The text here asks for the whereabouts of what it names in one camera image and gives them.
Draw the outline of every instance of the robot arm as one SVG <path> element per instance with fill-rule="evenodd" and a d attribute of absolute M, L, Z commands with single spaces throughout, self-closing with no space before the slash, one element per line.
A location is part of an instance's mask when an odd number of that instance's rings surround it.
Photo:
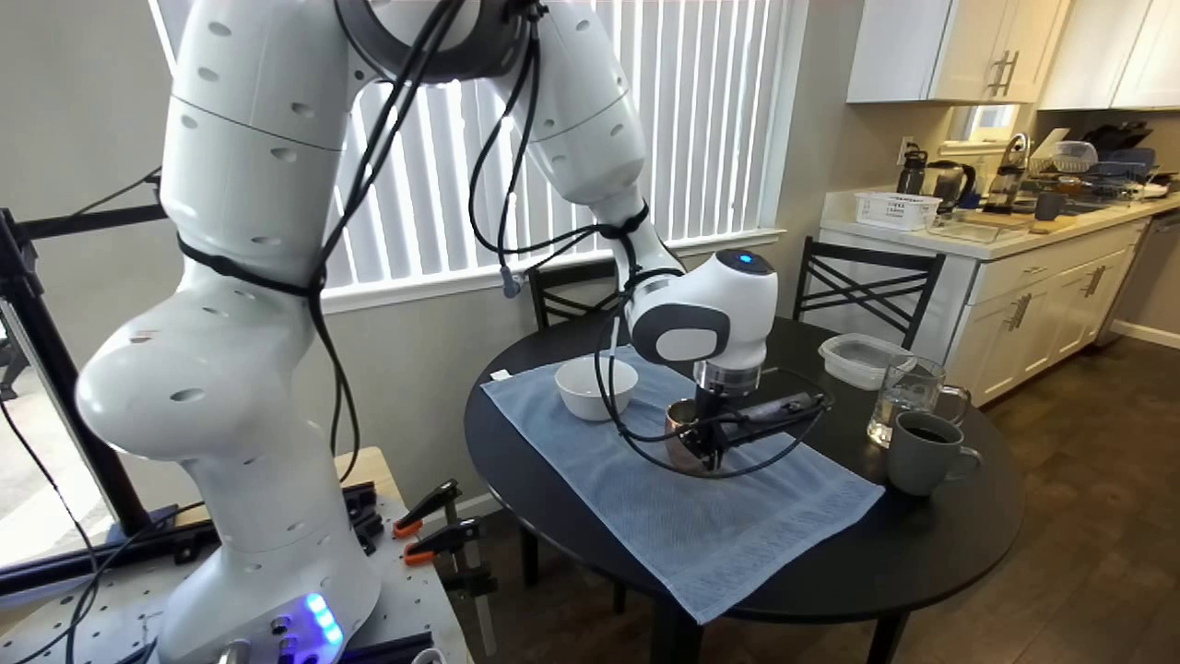
<path fill-rule="evenodd" d="M 161 664 L 240 648 L 336 661 L 374 612 L 380 572 L 356 542 L 325 433 L 292 397 L 315 338 L 348 109 L 374 77 L 483 77 L 509 93 L 533 49 L 542 55 L 533 153 L 562 195 L 619 227 L 636 347 L 699 363 L 707 394 L 755 383 L 776 274 L 744 249 L 681 274 L 646 224 L 643 134 L 590 11 L 192 0 L 161 157 L 186 275 L 90 356 L 75 394 L 110 447 L 186 463 L 220 530 L 220 548 L 166 605 Z"/>
<path fill-rule="evenodd" d="M 424 22 L 422 5 L 338 0 L 356 49 L 389 77 L 405 67 L 405 43 Z M 433 77 L 488 77 L 512 96 L 535 26 L 540 101 L 517 106 L 533 125 L 533 157 L 551 183 L 601 224 L 617 224 L 611 256 L 631 296 L 636 347 L 654 363 L 699 363 L 699 383 L 715 394 L 751 392 L 767 356 L 777 275 L 760 256 L 723 249 L 685 274 L 646 221 L 646 136 L 629 104 L 629 77 L 593 11 L 581 5 L 483 0 L 464 5 Z"/>

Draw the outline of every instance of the countertop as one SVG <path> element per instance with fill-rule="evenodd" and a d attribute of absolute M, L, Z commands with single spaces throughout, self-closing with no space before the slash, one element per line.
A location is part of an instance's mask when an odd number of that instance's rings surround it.
<path fill-rule="evenodd" d="M 943 221 L 943 224 L 909 227 L 909 224 L 862 224 L 857 221 L 857 192 L 830 192 L 822 209 L 822 231 L 844 231 L 862 241 L 885 241 L 885 244 L 909 244 L 909 247 L 995 263 L 995 257 L 1024 256 L 1072 235 L 1091 235 L 1104 227 L 1147 221 L 1168 209 L 1180 209 L 1180 192 L 1173 192 L 1168 199 L 1112 204 L 1087 215 L 1064 215 L 1056 221 L 1034 221 L 1029 215 L 1010 215 L 1016 224 L 1029 221 L 1024 227 L 979 224 L 979 221 Z"/>

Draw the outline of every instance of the blue towel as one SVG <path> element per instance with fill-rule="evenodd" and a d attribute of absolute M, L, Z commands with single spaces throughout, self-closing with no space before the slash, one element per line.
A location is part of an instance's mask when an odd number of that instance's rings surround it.
<path fill-rule="evenodd" d="M 640 367 L 640 392 L 624 414 L 636 433 L 660 433 L 667 402 L 692 383 L 665 366 L 619 350 Z M 517 433 L 570 481 L 599 519 L 707 623 L 763 585 L 793 556 L 857 525 L 881 488 L 834 463 L 799 441 L 790 458 L 739 481 L 699 481 L 643 460 L 611 425 L 577 420 L 552 387 L 556 366 L 492 379 L 483 392 Z M 770 434 L 727 455 L 748 463 L 782 451 Z"/>

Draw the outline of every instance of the round table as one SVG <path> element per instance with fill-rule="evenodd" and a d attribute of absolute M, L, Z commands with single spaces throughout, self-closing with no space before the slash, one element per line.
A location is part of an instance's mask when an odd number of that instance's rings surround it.
<path fill-rule="evenodd" d="M 820 383 L 830 414 L 807 433 L 807 441 L 844 467 L 885 483 L 881 451 L 862 434 L 873 394 L 822 374 L 820 342 L 826 337 L 813 326 L 776 321 L 767 366 L 777 366 L 777 374 L 767 374 L 763 394 Z M 495 367 L 520 374 L 593 347 L 606 347 L 606 321 L 573 321 L 502 350 L 468 394 L 468 451 L 481 474 L 520 525 L 586 568 L 656 597 L 654 661 L 692 661 L 702 628 L 481 387 Z M 967 414 L 963 433 L 985 455 L 979 473 L 943 483 L 933 499 L 885 490 L 861 525 L 787 565 L 727 616 L 793 623 L 877 621 L 871 661 L 894 661 L 909 612 L 979 584 L 1018 535 L 1023 483 L 1001 433 L 979 410 Z"/>

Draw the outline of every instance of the kitchen counter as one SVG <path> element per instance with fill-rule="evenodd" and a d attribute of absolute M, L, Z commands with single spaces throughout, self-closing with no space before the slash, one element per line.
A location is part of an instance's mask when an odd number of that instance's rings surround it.
<path fill-rule="evenodd" d="M 1024 249 L 1035 249 L 1046 244 L 1064 244 L 1064 241 L 1104 231 L 1104 227 L 1147 221 L 1147 217 L 1168 215 L 1168 209 L 1180 209 L 1180 192 L 1168 199 L 1150 199 L 1150 204 L 1112 204 L 1112 206 L 1087 209 L 1087 215 L 1064 215 L 1056 221 L 1034 221 L 1034 215 L 1007 215 L 1007 224 L 1029 221 L 1024 227 L 980 224 L 980 221 L 943 221 L 943 224 L 909 227 L 909 224 L 857 221 L 857 192 L 830 192 L 826 209 L 822 209 L 822 231 L 995 263 L 995 257 L 1024 256 Z"/>
<path fill-rule="evenodd" d="M 1147 221 L 1168 209 L 1180 209 L 1180 195 L 1058 221 L 975 215 L 975 221 L 909 227 L 857 221 L 857 192 L 834 192 L 820 241 L 942 249 L 943 269 L 910 350 L 963 383 L 975 402 L 992 402 L 1099 337 Z M 888 326 L 861 307 L 826 308 L 820 326 L 888 337 Z"/>

